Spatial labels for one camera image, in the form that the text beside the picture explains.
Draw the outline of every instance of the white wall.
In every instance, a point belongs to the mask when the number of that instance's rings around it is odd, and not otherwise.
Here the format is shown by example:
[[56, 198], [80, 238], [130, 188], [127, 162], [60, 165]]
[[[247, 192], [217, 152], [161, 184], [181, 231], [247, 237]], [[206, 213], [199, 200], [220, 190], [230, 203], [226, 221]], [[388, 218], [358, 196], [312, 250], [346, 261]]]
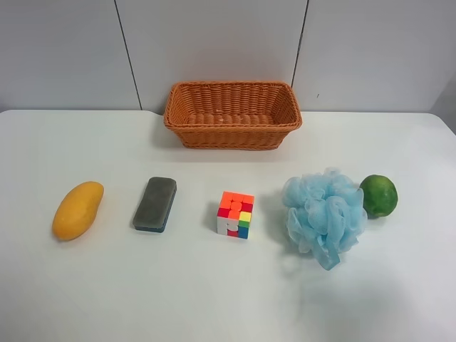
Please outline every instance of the white wall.
[[0, 111], [139, 109], [113, 0], [0, 6]]
[[304, 0], [118, 0], [142, 107], [188, 80], [291, 82]]
[[301, 108], [429, 111], [456, 71], [455, 18], [455, 0], [311, 0]]

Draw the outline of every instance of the yellow cube sticker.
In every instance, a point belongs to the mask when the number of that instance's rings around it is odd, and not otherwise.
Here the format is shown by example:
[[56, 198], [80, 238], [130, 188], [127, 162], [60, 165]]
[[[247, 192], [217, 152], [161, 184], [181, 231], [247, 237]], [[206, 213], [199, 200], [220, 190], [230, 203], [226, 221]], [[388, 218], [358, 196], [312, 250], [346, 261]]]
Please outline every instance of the yellow cube sticker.
[[241, 214], [239, 216], [240, 221], [250, 222], [251, 218], [252, 218], [252, 214], [250, 212], [241, 212]]

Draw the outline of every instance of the green cube sticker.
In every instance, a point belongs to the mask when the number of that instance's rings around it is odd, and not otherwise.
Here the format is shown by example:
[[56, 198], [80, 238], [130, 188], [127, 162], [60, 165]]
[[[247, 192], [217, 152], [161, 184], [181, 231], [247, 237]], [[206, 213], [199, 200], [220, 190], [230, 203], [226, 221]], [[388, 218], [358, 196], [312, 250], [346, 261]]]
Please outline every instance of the green cube sticker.
[[250, 223], [247, 221], [239, 221], [239, 226], [244, 228], [249, 228]]

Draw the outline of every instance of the rubik's cube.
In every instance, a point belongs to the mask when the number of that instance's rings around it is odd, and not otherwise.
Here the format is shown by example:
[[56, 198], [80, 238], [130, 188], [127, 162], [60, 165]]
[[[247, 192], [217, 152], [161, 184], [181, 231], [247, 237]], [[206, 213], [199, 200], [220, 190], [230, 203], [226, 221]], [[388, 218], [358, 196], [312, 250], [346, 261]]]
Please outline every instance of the rubik's cube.
[[217, 233], [229, 237], [249, 237], [255, 197], [225, 191], [217, 213]]

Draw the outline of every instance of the blue bath pouf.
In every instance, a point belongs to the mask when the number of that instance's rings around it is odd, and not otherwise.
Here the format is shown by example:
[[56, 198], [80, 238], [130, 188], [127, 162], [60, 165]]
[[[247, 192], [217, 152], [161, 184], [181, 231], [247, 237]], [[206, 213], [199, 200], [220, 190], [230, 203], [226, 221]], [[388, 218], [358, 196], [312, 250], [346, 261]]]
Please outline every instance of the blue bath pouf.
[[282, 201], [289, 208], [286, 226], [301, 253], [312, 251], [330, 270], [339, 253], [358, 243], [367, 220], [363, 190], [336, 168], [324, 174], [293, 177], [286, 182]]

